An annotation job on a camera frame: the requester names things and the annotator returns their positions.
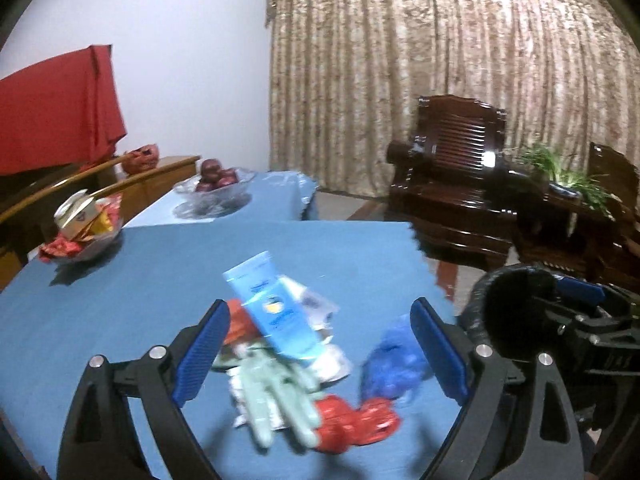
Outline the blue plastic bag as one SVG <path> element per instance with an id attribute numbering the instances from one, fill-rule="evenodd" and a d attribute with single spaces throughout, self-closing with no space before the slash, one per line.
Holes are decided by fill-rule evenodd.
<path id="1" fill-rule="evenodd" d="M 433 375 L 430 363 L 414 336 L 408 314 L 390 324 L 362 366 L 360 401 L 382 398 L 409 404 L 422 382 Z"/>

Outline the mint green rubber glove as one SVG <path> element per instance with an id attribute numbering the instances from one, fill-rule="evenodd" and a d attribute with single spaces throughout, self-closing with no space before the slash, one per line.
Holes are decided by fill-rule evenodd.
<path id="1" fill-rule="evenodd" d="M 238 356 L 222 352 L 212 367 L 229 376 L 235 401 L 243 408 L 258 448 L 271 448 L 276 416 L 303 448 L 320 444 L 322 417 L 316 401 L 322 392 L 314 373 L 278 356 L 263 342 L 248 344 Z"/>

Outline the red plastic bag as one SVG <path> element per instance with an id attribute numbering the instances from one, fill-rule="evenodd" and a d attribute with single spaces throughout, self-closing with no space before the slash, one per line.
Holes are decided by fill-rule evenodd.
<path id="1" fill-rule="evenodd" d="M 401 418 L 391 400 L 372 398 L 359 408 L 352 408 L 344 399 L 328 394 L 314 402 L 321 417 L 321 425 L 314 433 L 319 439 L 316 451 L 342 454 L 352 446 L 381 442 L 394 434 Z"/>

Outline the orange spiky scrub pad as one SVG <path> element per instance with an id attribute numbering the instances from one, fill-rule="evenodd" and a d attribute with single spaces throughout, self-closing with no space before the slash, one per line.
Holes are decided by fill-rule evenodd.
<path id="1" fill-rule="evenodd" d="M 230 312 L 230 325 L 228 333 L 224 337 L 224 346 L 251 342 L 262 336 L 239 299 L 230 299 L 227 304 Z"/>

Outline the white tissue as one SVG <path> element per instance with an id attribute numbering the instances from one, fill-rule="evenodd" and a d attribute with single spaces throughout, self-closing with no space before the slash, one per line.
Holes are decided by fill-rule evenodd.
<path id="1" fill-rule="evenodd" d="M 332 384 L 332 382 L 338 382 L 348 376 L 352 371 L 352 362 L 347 359 L 343 350 L 333 342 L 331 318 L 338 312 L 337 305 L 286 275 L 281 275 L 280 280 L 302 306 L 309 325 L 316 331 L 323 344 L 322 355 L 310 367 L 320 384 Z M 262 342 L 262 340 L 258 338 L 251 342 L 222 346 L 222 356 L 216 359 L 216 363 L 224 362 L 224 366 L 227 366 L 229 364 L 227 359 L 244 356 L 248 346 L 254 342 Z"/>

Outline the light blue cream tube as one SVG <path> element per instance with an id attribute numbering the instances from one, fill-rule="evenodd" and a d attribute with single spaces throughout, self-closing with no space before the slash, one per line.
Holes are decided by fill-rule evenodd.
<path id="1" fill-rule="evenodd" d="M 319 333 L 338 311 L 333 302 L 281 274 L 269 252 L 239 263 L 224 279 L 277 354 L 306 366 L 318 359 Z"/>

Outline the black lined trash bin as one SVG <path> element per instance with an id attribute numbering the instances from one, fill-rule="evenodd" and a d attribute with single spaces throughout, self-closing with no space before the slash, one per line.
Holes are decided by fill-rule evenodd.
<path id="1" fill-rule="evenodd" d="M 486 273 L 472 288 L 458 317 L 472 341 L 489 344 L 509 359 L 529 361 L 541 352 L 534 343 L 539 318 L 532 293 L 552 272 L 543 266 L 514 264 Z"/>

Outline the dark wooden side table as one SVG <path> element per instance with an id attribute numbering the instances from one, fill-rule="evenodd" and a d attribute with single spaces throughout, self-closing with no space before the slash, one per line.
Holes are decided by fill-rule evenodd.
<path id="1" fill-rule="evenodd" d="M 556 188 L 540 171 L 512 169 L 509 178 L 518 260 L 592 280 L 600 249 L 613 239 L 615 221 L 576 193 Z"/>

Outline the blue felt table mat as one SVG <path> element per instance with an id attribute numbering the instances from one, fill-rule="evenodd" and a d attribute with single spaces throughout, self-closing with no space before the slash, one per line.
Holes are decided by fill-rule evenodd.
<path id="1" fill-rule="evenodd" d="M 122 246 L 87 270 L 33 261 L 1 295 L 1 411 L 35 462 L 53 472 L 65 419 L 89 359 L 140 358 L 197 323 L 232 290 L 224 272 L 269 252 L 283 274 L 331 300 L 334 339 L 354 365 L 383 333 L 427 299 L 454 309 L 405 223 L 213 222 L 130 228 Z M 435 379 L 404 404 L 401 426 L 374 445 L 332 456 L 305 452 L 287 434 L 258 451 L 234 426 L 228 380 L 208 376 L 184 414 L 226 479 L 416 479 L 457 417 Z"/>

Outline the green potted plant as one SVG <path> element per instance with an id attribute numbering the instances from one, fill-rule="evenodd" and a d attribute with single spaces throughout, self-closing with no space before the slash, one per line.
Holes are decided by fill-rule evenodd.
<path id="1" fill-rule="evenodd" d="M 522 148 L 518 159 L 523 165 L 545 174 L 550 185 L 577 193 L 588 208 L 607 217 L 611 215 L 608 200 L 612 198 L 612 194 L 605 191 L 594 177 L 565 168 L 558 150 L 537 141 Z"/>

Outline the glass snack dish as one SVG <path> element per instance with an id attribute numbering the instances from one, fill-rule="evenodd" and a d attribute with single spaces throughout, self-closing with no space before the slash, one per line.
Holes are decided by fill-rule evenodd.
<path id="1" fill-rule="evenodd" d="M 96 220 L 72 240 L 68 240 L 60 232 L 57 232 L 53 240 L 38 248 L 38 259 L 55 264 L 89 262 L 98 258 L 107 248 L 112 246 L 124 225 L 124 220 L 120 215 L 122 194 L 116 193 L 96 198 L 96 204 L 100 208 L 100 214 Z"/>

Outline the glass fruit bowl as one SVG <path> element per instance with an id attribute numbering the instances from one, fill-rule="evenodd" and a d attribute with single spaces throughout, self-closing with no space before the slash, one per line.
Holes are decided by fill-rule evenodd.
<path id="1" fill-rule="evenodd" d="M 180 181 L 172 189 L 182 202 L 175 206 L 174 214 L 180 219 L 211 219 L 228 216 L 242 209 L 250 202 L 250 184 L 257 176 L 253 170 L 234 168 L 235 183 L 221 188 L 198 190 L 201 178 L 194 176 Z"/>

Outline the light blue tablecloth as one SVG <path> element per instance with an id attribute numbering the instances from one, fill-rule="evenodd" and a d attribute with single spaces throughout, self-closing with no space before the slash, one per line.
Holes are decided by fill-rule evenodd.
<path id="1" fill-rule="evenodd" d="M 168 224 L 319 220 L 317 183 L 296 171 L 258 172 L 239 207 L 213 217 L 197 217 L 184 206 L 176 191 L 169 191 L 125 224 L 125 228 Z"/>

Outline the red cloth cover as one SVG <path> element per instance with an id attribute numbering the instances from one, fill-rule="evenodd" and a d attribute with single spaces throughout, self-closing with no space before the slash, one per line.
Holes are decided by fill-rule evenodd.
<path id="1" fill-rule="evenodd" d="M 110 46 L 48 58 L 1 81 L 4 176 L 103 162 L 124 136 Z"/>

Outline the patterned beige curtain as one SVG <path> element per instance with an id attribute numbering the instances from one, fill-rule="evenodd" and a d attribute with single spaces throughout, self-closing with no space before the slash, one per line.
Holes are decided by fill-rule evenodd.
<path id="1" fill-rule="evenodd" d="M 506 111 L 506 147 L 639 157 L 639 50 L 606 0 L 267 0 L 270 166 L 382 196 L 420 96 Z"/>

